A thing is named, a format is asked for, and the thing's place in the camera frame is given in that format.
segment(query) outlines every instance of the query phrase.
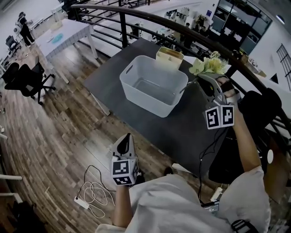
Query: black metal railing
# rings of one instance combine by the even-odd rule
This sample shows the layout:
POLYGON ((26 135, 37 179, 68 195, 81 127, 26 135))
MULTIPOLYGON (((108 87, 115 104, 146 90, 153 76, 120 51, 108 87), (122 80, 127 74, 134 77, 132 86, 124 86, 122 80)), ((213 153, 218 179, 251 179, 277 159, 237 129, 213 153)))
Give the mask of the black metal railing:
MULTIPOLYGON (((170 43, 171 45, 176 46, 177 48, 180 48, 182 51, 187 52, 194 57, 198 57, 199 59, 202 59, 202 57, 199 54, 195 53, 194 51, 190 50, 189 48, 184 47, 182 44, 180 44, 179 42, 177 42, 173 38, 161 35, 157 32, 151 31, 147 28, 143 28, 143 27, 140 27, 137 25, 127 23, 125 20, 125 15, 131 15, 131 16, 134 16, 134 17, 137 17, 140 19, 144 19, 144 20, 159 24, 167 29, 178 32, 181 35, 184 35, 188 38, 193 39, 193 41, 197 41, 201 45, 207 47, 210 51, 218 51, 220 53, 221 57, 228 60, 228 63, 231 65, 231 67, 227 71, 226 75, 229 77, 232 84, 239 91, 241 91, 243 94, 245 94, 246 91, 238 83, 236 83, 235 81, 233 81, 231 79, 231 76, 236 71, 239 71, 247 80, 249 80, 256 87, 256 89, 258 89, 259 92, 263 93, 266 90, 265 85, 240 60, 237 60, 221 44, 219 44, 218 42, 212 41, 209 38, 204 37, 201 34, 195 32, 187 27, 184 27, 176 22, 173 22, 171 20, 168 20, 166 18, 157 16, 157 15, 149 14, 149 13, 139 11, 139 10, 133 10, 130 8, 125 8, 125 7, 123 7, 124 4, 122 4, 121 0, 119 0, 119 6, 99 5, 99 4, 89 5, 89 4, 83 4, 84 1, 80 2, 80 3, 81 4, 72 5, 72 8, 75 9, 75 13, 77 15, 77 17, 76 17, 77 20, 79 20, 80 22, 91 24, 91 25, 97 25, 97 26, 100 26, 103 28, 107 28, 109 30, 118 32, 122 35, 122 37, 119 38, 119 37, 111 35, 109 33, 105 33, 105 32, 102 32, 100 30, 94 29, 95 33, 99 33, 99 34, 102 34, 102 35, 107 36, 109 38, 113 38, 116 41, 118 41, 119 44, 108 41, 107 39, 102 38, 102 37, 96 35, 95 33, 92 34, 93 37, 95 37, 101 41, 107 42, 108 44, 115 46, 119 49, 123 49, 123 48, 127 47, 130 44, 130 41, 128 40, 127 37, 133 38, 133 39, 139 38, 138 35, 134 35, 134 33, 128 33, 126 31, 126 26, 130 26, 132 29, 137 29, 137 30, 149 33, 152 36, 155 36, 157 38, 157 42, 156 42, 157 44, 161 44, 161 43, 166 41, 166 42, 170 43), (98 14, 98 15, 82 14, 82 13, 78 14, 77 9, 103 10, 103 12, 108 12, 108 11, 115 12, 115 13, 119 14, 120 20, 116 19, 116 17, 112 18, 112 17, 101 16, 102 14, 98 14), (85 17, 85 16, 89 16, 91 18, 98 18, 100 20, 109 20, 109 21, 118 23, 118 24, 120 24, 120 29, 109 27, 107 25, 100 23, 100 21, 93 22, 91 20, 85 20, 85 19, 83 19, 83 17, 85 17)), ((289 147, 288 140, 283 138, 282 135, 280 134, 280 131, 278 130, 278 127, 281 127, 283 129, 287 130, 289 132, 289 134, 291 135, 290 120, 288 119, 288 117, 285 114, 285 112, 283 111, 283 109, 280 110, 280 113, 278 114, 278 119, 281 121, 281 123, 274 121, 271 123, 271 125, 274 128, 274 131, 280 135, 279 136, 279 138, 281 138, 280 144, 284 145, 284 150, 289 151, 290 147, 289 147)))
POLYGON ((283 44, 281 44, 280 48, 277 50, 277 54, 280 58, 280 63, 283 66, 289 90, 291 91, 291 58, 283 44))

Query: railing handrail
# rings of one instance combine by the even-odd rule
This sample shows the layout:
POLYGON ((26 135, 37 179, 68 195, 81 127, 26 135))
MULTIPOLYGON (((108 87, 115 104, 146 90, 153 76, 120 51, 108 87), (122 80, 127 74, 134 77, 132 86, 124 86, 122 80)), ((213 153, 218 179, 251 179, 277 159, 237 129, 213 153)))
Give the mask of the railing handrail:
MULTIPOLYGON (((231 72, 238 70, 247 80, 249 80, 259 92, 263 93, 267 88, 266 86, 240 61, 237 60, 228 50, 226 50, 222 45, 219 43, 204 37, 203 35, 191 30, 188 27, 182 26, 176 22, 173 22, 169 19, 153 15, 147 12, 143 12, 140 10, 133 10, 124 7, 118 6, 104 6, 104 5, 91 5, 91 4, 75 4, 71 6, 72 8, 77 9, 97 9, 97 10, 106 10, 106 11, 113 11, 123 15, 131 15, 137 18, 141 18, 153 23, 157 23, 161 26, 166 28, 172 29, 178 33, 181 33, 184 36, 188 36, 193 38, 198 43, 202 44, 203 46, 209 48, 211 51, 218 51, 220 55, 227 59, 228 62, 232 65, 230 67, 231 72)), ((279 117, 284 122, 287 131, 291 135, 291 124, 286 113, 283 109, 280 110, 279 117)))

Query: wooden floor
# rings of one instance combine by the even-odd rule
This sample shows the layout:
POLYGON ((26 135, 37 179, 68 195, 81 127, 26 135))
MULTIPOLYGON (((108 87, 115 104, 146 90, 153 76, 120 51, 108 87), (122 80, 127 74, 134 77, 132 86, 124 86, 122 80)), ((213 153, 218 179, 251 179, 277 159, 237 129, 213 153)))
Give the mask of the wooden floor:
MULTIPOLYGON (((38 53, 35 45, 32 52, 24 48, 19 53, 18 63, 26 63, 32 68, 38 53)), ((107 206, 100 206, 106 217, 96 219, 89 210, 77 205, 74 197, 91 164, 100 169, 103 183, 109 189, 115 189, 109 172, 109 149, 127 132, 134 135, 139 165, 146 180, 161 177, 165 167, 172 164, 168 156, 113 114, 105 116, 82 85, 83 80, 98 68, 98 63, 105 61, 106 58, 100 56, 94 62, 90 48, 80 43, 54 57, 56 71, 62 71, 70 83, 66 85, 56 75, 56 91, 49 91, 44 96, 43 106, 23 97, 20 91, 7 91, 4 85, 1 87, 0 107, 6 112, 0 114, 0 122, 8 136, 7 141, 0 142, 4 164, 9 174, 23 176, 23 181, 13 182, 14 191, 29 203, 37 204, 37 213, 48 222, 49 232, 94 232, 98 224, 111 223, 110 214, 114 208, 111 200, 107 206)), ((198 190, 197 179, 186 173, 182 175, 198 190)), ((98 171, 90 169, 86 180, 98 182, 98 171)), ((212 188, 203 186, 205 201, 213 194, 212 188)))

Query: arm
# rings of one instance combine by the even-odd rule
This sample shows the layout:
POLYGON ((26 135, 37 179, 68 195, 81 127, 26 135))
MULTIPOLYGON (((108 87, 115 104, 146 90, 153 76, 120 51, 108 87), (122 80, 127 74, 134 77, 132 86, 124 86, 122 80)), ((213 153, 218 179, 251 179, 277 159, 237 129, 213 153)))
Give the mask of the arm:
POLYGON ((254 140, 246 126, 242 113, 235 107, 235 125, 233 129, 236 133, 238 150, 241 163, 245 172, 248 172, 261 165, 258 151, 254 140))
POLYGON ((130 196, 127 186, 118 186, 116 190, 116 205, 113 213, 113 225, 127 228, 132 219, 130 196))

